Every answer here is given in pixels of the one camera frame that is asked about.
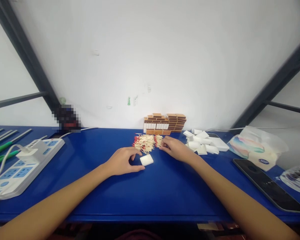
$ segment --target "stack of matchboxes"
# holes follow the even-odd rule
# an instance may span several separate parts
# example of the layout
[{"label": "stack of matchboxes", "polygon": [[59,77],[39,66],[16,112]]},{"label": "stack of matchboxes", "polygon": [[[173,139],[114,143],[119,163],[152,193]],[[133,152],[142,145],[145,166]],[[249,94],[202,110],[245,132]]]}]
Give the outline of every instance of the stack of matchboxes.
[{"label": "stack of matchboxes", "polygon": [[144,118],[143,133],[148,135],[170,135],[172,132],[181,133],[186,116],[168,113],[167,117],[161,113],[153,113]]}]

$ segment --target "person's left hand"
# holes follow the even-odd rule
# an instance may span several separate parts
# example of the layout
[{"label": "person's left hand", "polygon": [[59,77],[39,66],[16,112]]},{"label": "person's left hand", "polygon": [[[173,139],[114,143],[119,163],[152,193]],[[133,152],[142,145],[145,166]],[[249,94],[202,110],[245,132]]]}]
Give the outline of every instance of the person's left hand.
[{"label": "person's left hand", "polygon": [[142,153],[138,151],[135,147],[125,147],[120,148],[111,156],[111,158],[106,161],[103,165],[112,175],[122,175],[125,173],[139,172],[144,170],[145,167],[142,165],[131,166],[129,159],[133,161],[136,154],[142,156]]}]

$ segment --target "power strip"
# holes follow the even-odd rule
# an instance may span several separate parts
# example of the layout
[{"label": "power strip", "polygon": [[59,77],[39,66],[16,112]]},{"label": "power strip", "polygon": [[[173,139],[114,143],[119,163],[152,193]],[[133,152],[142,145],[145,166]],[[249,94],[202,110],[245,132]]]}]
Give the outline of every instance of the power strip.
[{"label": "power strip", "polygon": [[64,145],[63,139],[34,140],[19,161],[0,175],[0,200],[19,196]]}]

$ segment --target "tissue package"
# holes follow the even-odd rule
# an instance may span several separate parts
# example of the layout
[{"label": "tissue package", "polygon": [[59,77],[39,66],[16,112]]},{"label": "tissue package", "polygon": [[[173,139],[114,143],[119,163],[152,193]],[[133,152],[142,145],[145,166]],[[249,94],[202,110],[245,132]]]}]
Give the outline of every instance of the tissue package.
[{"label": "tissue package", "polygon": [[281,153],[289,150],[279,137],[250,126],[234,136],[228,146],[231,152],[248,159],[264,171],[275,166]]}]

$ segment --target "black metal frame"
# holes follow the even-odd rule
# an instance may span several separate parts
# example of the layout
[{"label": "black metal frame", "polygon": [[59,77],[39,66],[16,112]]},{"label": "black metal frame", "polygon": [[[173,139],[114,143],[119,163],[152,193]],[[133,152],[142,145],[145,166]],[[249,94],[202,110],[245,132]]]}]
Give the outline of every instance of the black metal frame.
[{"label": "black metal frame", "polygon": [[255,100],[248,106],[244,113],[239,117],[232,128],[241,128],[250,124],[252,120],[267,106],[275,106],[290,111],[300,113],[300,108],[272,102],[272,99],[293,79],[300,71],[300,46],[285,62],[279,71],[273,76],[270,82],[263,88]]},{"label": "black metal frame", "polygon": [[39,89],[39,93],[0,101],[0,108],[37,97],[43,97],[52,113],[55,113],[60,108],[58,98],[8,0],[0,0],[0,24]]}]

